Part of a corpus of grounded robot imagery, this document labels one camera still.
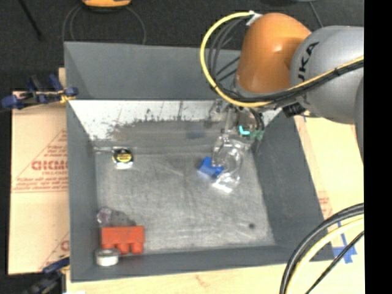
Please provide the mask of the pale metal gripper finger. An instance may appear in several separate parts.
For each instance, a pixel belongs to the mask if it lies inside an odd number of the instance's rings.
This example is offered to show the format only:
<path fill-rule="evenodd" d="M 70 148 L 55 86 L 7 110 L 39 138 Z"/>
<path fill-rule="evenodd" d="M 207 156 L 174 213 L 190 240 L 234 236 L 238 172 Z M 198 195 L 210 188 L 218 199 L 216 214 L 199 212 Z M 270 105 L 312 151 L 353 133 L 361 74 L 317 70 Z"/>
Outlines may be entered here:
<path fill-rule="evenodd" d="M 223 166 L 225 162 L 224 156 L 225 138 L 220 136 L 216 139 L 213 146 L 213 165 Z"/>
<path fill-rule="evenodd" d="M 239 170 L 243 161 L 243 143 L 239 140 L 229 139 L 226 142 L 226 169 L 228 171 Z"/>

